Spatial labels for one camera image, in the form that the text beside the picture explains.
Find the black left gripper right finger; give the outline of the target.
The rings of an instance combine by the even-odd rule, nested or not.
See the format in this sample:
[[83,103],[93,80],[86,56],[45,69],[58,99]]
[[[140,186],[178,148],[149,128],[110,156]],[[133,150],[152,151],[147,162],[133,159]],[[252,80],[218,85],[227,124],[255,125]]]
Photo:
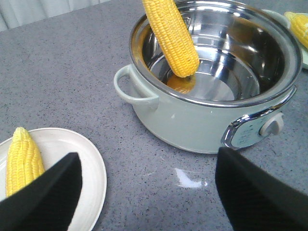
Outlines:
[[308,197],[231,148],[220,148],[215,182],[235,231],[306,231]]

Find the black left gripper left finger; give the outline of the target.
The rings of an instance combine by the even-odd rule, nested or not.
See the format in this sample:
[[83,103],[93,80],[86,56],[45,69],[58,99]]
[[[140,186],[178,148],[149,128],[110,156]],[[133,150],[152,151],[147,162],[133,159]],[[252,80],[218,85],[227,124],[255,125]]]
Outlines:
[[66,231],[82,189],[78,153],[68,153],[32,183],[0,203],[2,231]]

